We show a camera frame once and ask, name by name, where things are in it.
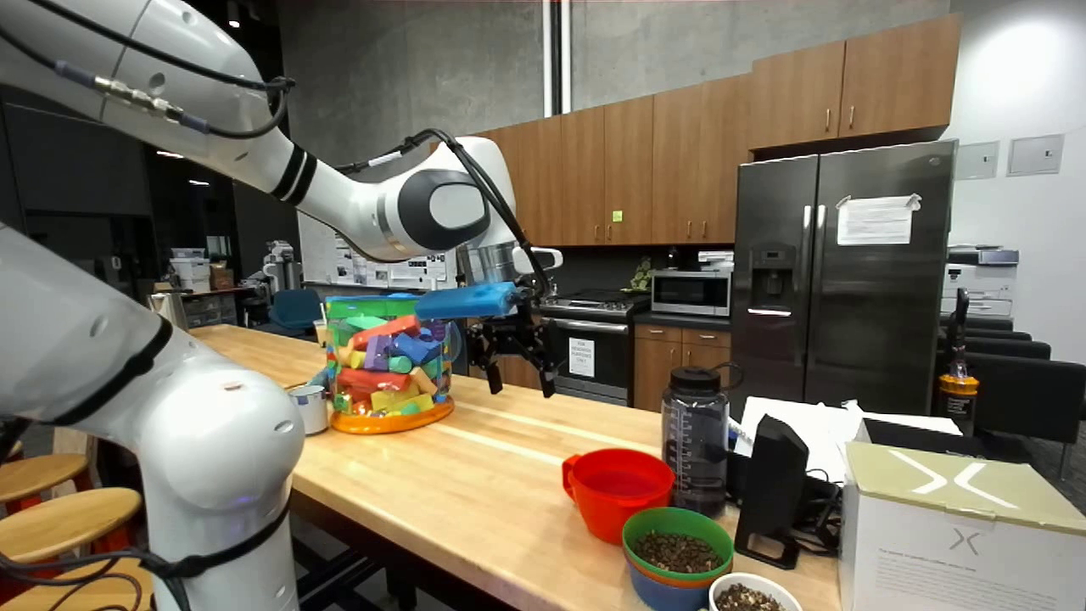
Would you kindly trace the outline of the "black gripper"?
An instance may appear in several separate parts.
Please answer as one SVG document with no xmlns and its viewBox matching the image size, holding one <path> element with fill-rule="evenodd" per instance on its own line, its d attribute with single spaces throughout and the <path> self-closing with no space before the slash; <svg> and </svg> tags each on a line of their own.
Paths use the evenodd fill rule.
<svg viewBox="0 0 1086 611">
<path fill-rule="evenodd" d="M 503 370 L 497 355 L 537 359 L 542 396 L 557 394 L 557 359 L 542 344 L 542 328 L 534 320 L 531 299 L 515 289 L 514 310 L 497 320 L 467 321 L 467 355 L 486 359 L 488 394 L 503 394 Z"/>
</svg>

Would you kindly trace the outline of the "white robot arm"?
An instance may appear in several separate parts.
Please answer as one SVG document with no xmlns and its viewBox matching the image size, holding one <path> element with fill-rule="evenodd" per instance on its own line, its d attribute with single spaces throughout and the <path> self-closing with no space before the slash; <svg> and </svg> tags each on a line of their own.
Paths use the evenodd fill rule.
<svg viewBox="0 0 1086 611">
<path fill-rule="evenodd" d="M 492 140 L 438 135 L 415 165 L 354 181 L 282 132 L 286 87 L 187 0 L 0 0 L 0 80 L 256 187 L 373 263 L 465 247 L 488 285 L 531 250 Z M 299 611 L 287 394 L 15 226 L 0 289 L 0 410 L 135 454 L 157 609 Z"/>
</svg>

